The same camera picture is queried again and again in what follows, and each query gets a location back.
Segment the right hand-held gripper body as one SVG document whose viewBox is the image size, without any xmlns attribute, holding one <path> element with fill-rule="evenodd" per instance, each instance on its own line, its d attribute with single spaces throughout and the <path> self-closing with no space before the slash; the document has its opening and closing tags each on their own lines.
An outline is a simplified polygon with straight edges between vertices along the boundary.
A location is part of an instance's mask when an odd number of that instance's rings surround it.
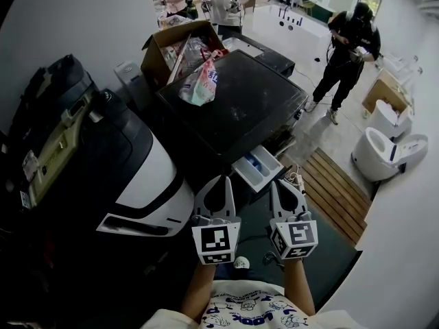
<svg viewBox="0 0 439 329">
<path fill-rule="evenodd" d="M 270 220 L 270 240 L 282 260 L 308 257 L 318 245 L 317 223 L 309 211 Z"/>
</svg>

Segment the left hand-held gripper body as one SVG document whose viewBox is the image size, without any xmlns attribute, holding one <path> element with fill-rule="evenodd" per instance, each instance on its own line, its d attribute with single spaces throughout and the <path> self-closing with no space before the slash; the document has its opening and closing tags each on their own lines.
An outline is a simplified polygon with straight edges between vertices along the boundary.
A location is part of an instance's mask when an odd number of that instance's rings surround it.
<svg viewBox="0 0 439 329">
<path fill-rule="evenodd" d="M 235 260 L 241 228 L 239 217 L 225 219 L 197 215 L 192 222 L 193 240 L 203 265 L 232 263 Z"/>
</svg>

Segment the white detergent drawer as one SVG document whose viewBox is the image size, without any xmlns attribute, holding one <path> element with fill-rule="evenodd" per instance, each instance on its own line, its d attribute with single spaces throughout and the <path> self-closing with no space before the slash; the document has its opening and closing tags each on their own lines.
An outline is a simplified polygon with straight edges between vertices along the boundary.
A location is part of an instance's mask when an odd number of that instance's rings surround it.
<svg viewBox="0 0 439 329">
<path fill-rule="evenodd" d="M 232 167 L 255 193 L 267 186 L 284 168 L 262 145 L 234 162 Z"/>
</svg>

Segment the person's right forearm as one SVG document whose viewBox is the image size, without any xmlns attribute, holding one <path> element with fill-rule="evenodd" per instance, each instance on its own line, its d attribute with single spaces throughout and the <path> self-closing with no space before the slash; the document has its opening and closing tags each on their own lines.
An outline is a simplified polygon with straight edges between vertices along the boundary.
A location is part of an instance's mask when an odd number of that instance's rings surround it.
<svg viewBox="0 0 439 329">
<path fill-rule="evenodd" d="M 316 314 L 301 259 L 284 261 L 284 296 L 308 316 Z"/>
</svg>

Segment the pink and green detergent bag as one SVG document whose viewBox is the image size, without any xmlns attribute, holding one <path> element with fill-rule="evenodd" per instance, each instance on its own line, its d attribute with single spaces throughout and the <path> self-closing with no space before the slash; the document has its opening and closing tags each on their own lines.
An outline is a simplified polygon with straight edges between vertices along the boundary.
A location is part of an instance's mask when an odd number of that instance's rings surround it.
<svg viewBox="0 0 439 329">
<path fill-rule="evenodd" d="M 214 59 L 209 58 L 186 78 L 178 96 L 191 105 L 203 106 L 214 100 L 217 78 Z"/>
</svg>

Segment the white power strip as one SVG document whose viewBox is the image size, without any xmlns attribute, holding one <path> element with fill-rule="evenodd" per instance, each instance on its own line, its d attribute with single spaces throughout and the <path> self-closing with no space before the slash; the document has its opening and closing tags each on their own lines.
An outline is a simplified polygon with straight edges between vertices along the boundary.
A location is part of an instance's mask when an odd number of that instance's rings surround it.
<svg viewBox="0 0 439 329">
<path fill-rule="evenodd" d="M 301 174 L 292 172 L 288 173 L 285 178 L 291 185 L 293 185 L 298 191 L 300 191 L 302 194 L 305 194 L 305 183 L 303 181 L 303 178 Z"/>
</svg>

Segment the person's jeans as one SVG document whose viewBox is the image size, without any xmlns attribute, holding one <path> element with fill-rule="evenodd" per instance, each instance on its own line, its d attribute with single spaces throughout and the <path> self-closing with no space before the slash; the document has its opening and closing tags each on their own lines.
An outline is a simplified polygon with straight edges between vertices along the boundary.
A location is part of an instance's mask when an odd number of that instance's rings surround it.
<svg viewBox="0 0 439 329">
<path fill-rule="evenodd" d="M 239 276 L 239 270 L 232 263 L 224 263 L 217 265 L 214 280 L 238 280 Z"/>
</svg>

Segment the wooden slat mat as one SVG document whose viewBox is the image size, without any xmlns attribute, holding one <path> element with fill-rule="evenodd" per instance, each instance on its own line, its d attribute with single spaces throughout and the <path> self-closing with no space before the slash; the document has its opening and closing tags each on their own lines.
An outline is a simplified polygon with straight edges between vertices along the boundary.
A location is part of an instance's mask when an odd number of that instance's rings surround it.
<svg viewBox="0 0 439 329">
<path fill-rule="evenodd" d="M 307 199 L 337 231 L 356 245 L 367 228 L 371 199 L 319 147 L 299 168 L 299 173 Z"/>
</svg>

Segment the white and black domed appliance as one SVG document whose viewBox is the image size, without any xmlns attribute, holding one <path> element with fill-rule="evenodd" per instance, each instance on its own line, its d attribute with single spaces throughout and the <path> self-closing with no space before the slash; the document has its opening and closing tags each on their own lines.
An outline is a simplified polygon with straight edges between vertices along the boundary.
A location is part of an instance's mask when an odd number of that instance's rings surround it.
<svg viewBox="0 0 439 329">
<path fill-rule="evenodd" d="M 72 167 L 69 203 L 79 224 L 128 236 L 176 235 L 194 203 L 182 171 L 116 94 L 93 95 Z"/>
</svg>

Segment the person's cream printed shirt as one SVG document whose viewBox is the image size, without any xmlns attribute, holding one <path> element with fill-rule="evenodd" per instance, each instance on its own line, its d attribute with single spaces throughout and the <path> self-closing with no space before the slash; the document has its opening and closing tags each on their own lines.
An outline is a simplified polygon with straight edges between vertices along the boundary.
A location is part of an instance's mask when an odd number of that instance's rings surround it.
<svg viewBox="0 0 439 329">
<path fill-rule="evenodd" d="M 308 316 L 276 287 L 258 281 L 215 281 L 199 322 L 160 309 L 141 329 L 351 329 L 344 311 Z"/>
</svg>

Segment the black washing machine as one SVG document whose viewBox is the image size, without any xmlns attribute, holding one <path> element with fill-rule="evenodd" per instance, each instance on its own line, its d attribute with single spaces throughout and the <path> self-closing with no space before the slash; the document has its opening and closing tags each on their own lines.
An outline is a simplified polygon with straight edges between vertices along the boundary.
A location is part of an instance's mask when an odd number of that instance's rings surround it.
<svg viewBox="0 0 439 329">
<path fill-rule="evenodd" d="M 165 137 L 188 183 L 199 189 L 269 139 L 304 106 L 308 95 L 278 71 L 236 50 L 214 62 L 215 98 L 197 106 L 179 96 L 184 80 L 157 92 Z"/>
</svg>

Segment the small brown cardboard box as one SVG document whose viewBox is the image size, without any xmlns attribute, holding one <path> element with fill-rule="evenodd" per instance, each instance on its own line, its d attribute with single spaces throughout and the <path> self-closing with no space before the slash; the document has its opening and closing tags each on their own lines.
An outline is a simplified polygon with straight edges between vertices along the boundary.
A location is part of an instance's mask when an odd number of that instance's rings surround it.
<svg viewBox="0 0 439 329">
<path fill-rule="evenodd" d="M 383 79 L 378 79 L 372 85 L 365 99 L 362 101 L 362 106 L 372 114 L 378 100 L 382 100 L 384 103 L 390 105 L 393 111 L 399 113 L 402 113 L 406 107 L 412 106 L 405 97 L 405 92 L 399 86 L 398 82 L 387 82 Z"/>
</svg>

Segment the black appliance with steel top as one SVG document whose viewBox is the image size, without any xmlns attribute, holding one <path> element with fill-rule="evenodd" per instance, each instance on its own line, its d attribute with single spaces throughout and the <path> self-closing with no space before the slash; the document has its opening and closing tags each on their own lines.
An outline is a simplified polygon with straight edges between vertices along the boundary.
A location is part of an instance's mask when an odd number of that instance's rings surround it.
<svg viewBox="0 0 439 329">
<path fill-rule="evenodd" d="M 256 60 L 278 71 L 285 77 L 290 77 L 295 68 L 295 62 L 279 54 L 265 45 L 235 32 L 219 35 L 223 45 L 229 51 L 241 50 Z"/>
</svg>

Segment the beige plastic panel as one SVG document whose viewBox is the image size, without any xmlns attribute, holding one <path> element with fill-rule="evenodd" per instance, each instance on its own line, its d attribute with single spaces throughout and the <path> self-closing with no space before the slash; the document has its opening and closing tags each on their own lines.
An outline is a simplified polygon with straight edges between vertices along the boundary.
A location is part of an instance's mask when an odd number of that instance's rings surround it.
<svg viewBox="0 0 439 329">
<path fill-rule="evenodd" d="M 27 190 L 21 192 L 25 208 L 31 210 L 41 203 L 78 150 L 82 120 L 98 94 L 97 90 L 86 91 L 71 108 L 61 114 L 59 124 L 49 135 L 39 155 L 29 151 L 25 156 L 22 168 L 29 183 Z"/>
</svg>

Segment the white counter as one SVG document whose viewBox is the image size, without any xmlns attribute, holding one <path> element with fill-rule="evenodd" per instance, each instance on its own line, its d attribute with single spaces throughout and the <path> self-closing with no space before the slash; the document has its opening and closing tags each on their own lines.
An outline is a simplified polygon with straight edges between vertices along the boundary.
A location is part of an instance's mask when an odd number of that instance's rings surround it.
<svg viewBox="0 0 439 329">
<path fill-rule="evenodd" d="M 308 16 L 277 5 L 254 9 L 252 29 L 255 33 L 279 42 L 297 42 L 317 46 L 330 41 L 327 27 Z"/>
</svg>

